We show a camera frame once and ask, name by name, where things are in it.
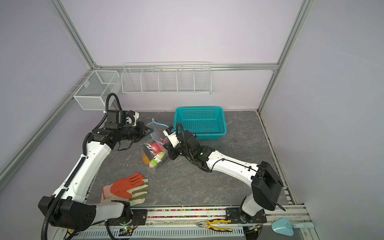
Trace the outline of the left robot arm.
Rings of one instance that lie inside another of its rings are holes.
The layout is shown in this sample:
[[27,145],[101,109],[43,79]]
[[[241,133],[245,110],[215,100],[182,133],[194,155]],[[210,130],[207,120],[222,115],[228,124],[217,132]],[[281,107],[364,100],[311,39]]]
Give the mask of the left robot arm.
[[124,140],[137,143],[153,132],[139,121],[139,116],[134,111],[105,111],[104,127],[97,126],[86,135],[83,153],[66,180],[50,197],[39,201],[38,207],[45,216],[41,239],[48,238],[49,225],[73,230],[72,238],[92,225],[111,219],[131,221],[131,205],[143,203],[149,188],[148,180],[139,173],[106,186],[100,204],[88,205],[86,200],[103,161],[115,145]]

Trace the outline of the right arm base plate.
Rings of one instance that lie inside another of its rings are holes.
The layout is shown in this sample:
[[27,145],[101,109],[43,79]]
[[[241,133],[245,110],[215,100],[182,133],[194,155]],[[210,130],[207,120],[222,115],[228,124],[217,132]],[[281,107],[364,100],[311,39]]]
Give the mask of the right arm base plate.
[[232,224],[265,224],[267,218],[264,209],[258,211],[254,216],[246,214],[240,207],[225,208],[226,220],[230,220]]

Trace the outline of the teal plastic basket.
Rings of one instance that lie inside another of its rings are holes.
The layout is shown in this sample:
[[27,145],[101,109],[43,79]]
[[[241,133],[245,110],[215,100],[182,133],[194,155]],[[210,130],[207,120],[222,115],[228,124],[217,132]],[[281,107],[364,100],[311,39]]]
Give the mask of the teal plastic basket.
[[220,107],[184,107],[175,111],[174,127],[177,123],[184,130],[197,136],[197,140],[218,140],[227,134],[225,113]]

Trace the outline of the pink red round fruit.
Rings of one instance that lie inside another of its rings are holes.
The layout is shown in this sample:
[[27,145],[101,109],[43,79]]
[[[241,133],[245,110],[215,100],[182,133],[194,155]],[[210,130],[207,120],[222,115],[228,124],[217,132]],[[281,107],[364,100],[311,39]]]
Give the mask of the pink red round fruit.
[[151,144],[151,149],[154,155],[157,155],[160,152],[164,152],[162,145],[159,145],[157,142]]

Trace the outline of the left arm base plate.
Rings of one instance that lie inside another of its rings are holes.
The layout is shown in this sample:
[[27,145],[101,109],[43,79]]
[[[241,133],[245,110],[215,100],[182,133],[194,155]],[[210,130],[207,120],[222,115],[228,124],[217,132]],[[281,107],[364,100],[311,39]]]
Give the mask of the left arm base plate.
[[109,219],[109,226],[143,226],[146,224],[148,215],[147,209],[131,209],[128,216],[123,215],[117,219]]

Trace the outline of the yellow orange mango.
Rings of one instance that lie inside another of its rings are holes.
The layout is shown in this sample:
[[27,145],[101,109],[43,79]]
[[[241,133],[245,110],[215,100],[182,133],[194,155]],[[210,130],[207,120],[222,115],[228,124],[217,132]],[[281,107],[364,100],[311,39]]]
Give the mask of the yellow orange mango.
[[142,154],[142,161],[145,165],[149,165],[151,160],[148,158],[146,154]]

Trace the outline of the clear zip top bag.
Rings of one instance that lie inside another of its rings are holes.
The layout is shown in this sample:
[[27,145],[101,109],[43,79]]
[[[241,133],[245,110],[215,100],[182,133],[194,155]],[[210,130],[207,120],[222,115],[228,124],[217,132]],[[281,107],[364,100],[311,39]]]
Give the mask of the clear zip top bag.
[[141,148],[142,161],[148,167],[149,172],[154,173],[170,160],[168,151],[165,148],[165,142],[168,138],[163,133],[169,126],[152,118],[152,121],[146,124],[146,127],[150,128],[151,133],[150,139],[145,141]]

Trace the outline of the white radish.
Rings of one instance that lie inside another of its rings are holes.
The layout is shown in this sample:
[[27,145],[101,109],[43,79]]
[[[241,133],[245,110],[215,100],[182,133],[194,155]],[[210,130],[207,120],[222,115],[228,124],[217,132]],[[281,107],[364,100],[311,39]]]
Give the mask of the white radish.
[[150,168],[156,168],[156,167],[158,167],[158,166],[163,162],[163,159],[164,159],[165,155],[166,155],[165,152],[159,152],[159,153],[157,153],[157,154],[150,160],[149,167],[150,167]]

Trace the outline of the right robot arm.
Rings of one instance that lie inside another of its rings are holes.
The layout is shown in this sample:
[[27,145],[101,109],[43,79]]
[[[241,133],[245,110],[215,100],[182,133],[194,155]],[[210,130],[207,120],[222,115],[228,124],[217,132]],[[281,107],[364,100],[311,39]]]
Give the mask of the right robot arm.
[[222,154],[218,150],[201,145],[189,131],[178,131],[169,127],[163,131],[166,139],[165,148],[170,159],[185,157],[200,170],[211,173],[218,171],[233,177],[252,189],[252,194],[245,197],[239,209],[240,221],[250,222],[257,213],[264,210],[274,211],[283,189],[283,182],[274,168],[267,162],[247,163]]

